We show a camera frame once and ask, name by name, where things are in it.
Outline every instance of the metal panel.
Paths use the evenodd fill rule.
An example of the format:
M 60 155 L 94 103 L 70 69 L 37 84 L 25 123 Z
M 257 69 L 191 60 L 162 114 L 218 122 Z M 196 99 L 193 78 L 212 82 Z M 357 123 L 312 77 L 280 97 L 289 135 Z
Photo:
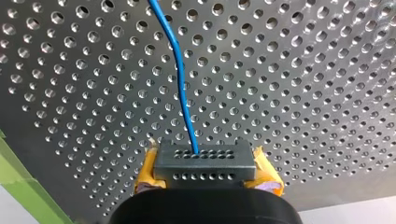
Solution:
M 300 209 L 394 193 L 393 1 L 161 4 L 199 143 L 264 145 Z M 160 24 L 143 0 L 0 10 L 8 143 L 72 218 L 106 221 L 131 194 L 148 137 L 188 142 Z

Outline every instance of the green strip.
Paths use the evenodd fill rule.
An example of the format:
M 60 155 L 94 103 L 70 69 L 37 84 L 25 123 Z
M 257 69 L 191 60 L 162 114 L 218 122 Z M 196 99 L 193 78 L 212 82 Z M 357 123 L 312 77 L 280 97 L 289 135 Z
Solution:
M 7 143 L 0 137 L 0 184 L 39 223 L 71 224 L 72 221 L 32 178 Z

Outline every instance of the black object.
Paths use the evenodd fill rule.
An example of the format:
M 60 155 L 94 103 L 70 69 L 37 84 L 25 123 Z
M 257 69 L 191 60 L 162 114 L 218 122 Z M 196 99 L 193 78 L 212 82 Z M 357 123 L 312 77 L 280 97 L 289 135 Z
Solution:
M 126 200 L 110 224 L 302 224 L 294 208 L 257 189 L 154 189 Z

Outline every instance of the blue wire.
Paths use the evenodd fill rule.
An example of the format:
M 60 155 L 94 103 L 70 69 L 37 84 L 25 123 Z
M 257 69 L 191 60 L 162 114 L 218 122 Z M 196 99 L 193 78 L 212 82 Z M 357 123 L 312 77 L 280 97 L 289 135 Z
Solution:
M 151 8 L 157 16 L 158 21 L 166 32 L 166 36 L 168 36 L 169 42 L 171 43 L 175 58 L 176 58 L 176 66 L 177 66 L 177 86 L 178 86 L 178 98 L 181 104 L 181 111 L 183 112 L 183 119 L 186 122 L 187 131 L 189 133 L 189 137 L 191 140 L 192 151 L 195 154 L 199 153 L 197 139 L 194 134 L 194 127 L 192 126 L 190 120 L 190 112 L 187 108 L 187 99 L 186 92 L 184 91 L 184 64 L 183 64 L 183 56 L 180 51 L 180 46 L 178 45 L 177 38 L 172 31 L 171 26 L 163 15 L 163 11 L 161 10 L 160 4 L 158 4 L 157 0 L 148 0 L 151 4 Z

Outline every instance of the gray connector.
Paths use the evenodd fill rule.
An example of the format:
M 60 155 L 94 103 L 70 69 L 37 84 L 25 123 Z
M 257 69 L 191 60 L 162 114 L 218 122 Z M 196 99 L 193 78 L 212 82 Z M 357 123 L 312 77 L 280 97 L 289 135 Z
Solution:
M 154 177 L 166 181 L 168 188 L 241 188 L 253 180 L 256 165 L 248 141 L 236 145 L 200 145 L 192 154 L 190 145 L 161 142 L 154 163 Z

